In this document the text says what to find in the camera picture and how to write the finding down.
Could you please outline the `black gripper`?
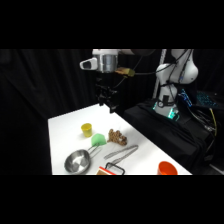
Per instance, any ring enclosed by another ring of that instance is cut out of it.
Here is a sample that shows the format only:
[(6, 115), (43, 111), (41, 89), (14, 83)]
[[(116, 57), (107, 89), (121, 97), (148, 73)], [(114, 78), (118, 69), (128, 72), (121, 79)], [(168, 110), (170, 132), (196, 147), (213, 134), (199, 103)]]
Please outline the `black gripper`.
[(117, 96), (118, 92), (107, 85), (103, 78), (96, 78), (96, 98), (99, 106), (108, 104), (110, 106), (110, 113), (114, 113), (119, 107)]

